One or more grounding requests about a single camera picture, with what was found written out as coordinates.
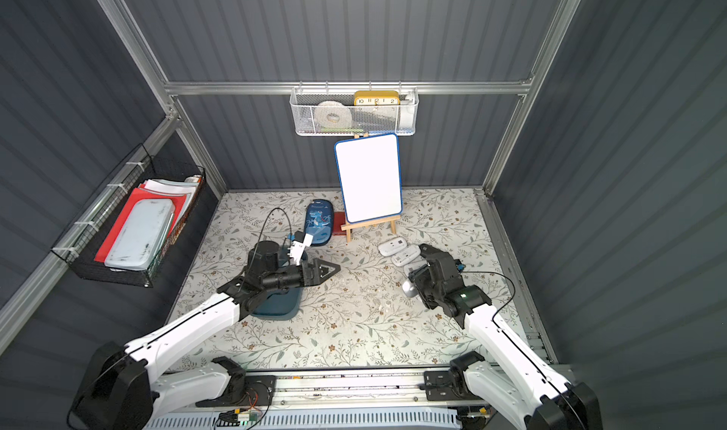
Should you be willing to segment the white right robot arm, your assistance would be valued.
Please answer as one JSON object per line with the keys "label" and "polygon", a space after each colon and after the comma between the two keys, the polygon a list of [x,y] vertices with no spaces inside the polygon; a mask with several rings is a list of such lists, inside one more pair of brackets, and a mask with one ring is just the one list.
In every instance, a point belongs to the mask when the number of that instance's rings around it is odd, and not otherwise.
{"label": "white right robot arm", "polygon": [[492,369],[478,352],[467,352],[450,362],[447,380],[429,388],[479,397],[518,429],[604,427],[596,392],[570,381],[537,356],[501,318],[491,298],[480,287],[465,284],[463,263],[428,244],[420,245],[420,256],[426,265],[410,273],[408,280],[422,303],[452,318],[501,369]]}

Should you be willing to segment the white grey computer mouse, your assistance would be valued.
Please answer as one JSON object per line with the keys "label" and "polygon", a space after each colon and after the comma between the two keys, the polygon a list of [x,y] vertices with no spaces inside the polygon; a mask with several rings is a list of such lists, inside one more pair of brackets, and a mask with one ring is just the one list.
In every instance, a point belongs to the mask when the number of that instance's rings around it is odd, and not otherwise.
{"label": "white grey computer mouse", "polygon": [[407,265],[403,267],[403,273],[405,274],[405,276],[409,277],[411,273],[427,265],[428,263],[423,258],[418,258],[411,263],[407,263]]}

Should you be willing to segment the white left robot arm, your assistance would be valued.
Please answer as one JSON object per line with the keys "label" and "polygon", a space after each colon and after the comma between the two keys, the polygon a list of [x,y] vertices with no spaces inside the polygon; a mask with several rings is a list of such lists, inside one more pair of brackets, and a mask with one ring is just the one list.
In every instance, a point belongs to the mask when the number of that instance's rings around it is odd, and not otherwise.
{"label": "white left robot arm", "polygon": [[247,318],[268,297],[316,287],[341,267],[305,255],[294,243],[282,265],[280,246],[255,244],[242,272],[192,311],[125,345],[113,342],[93,354],[66,415],[88,429],[141,429],[153,419],[188,405],[232,407],[254,398],[246,371],[220,356],[207,367],[174,374],[168,369],[216,333]]}

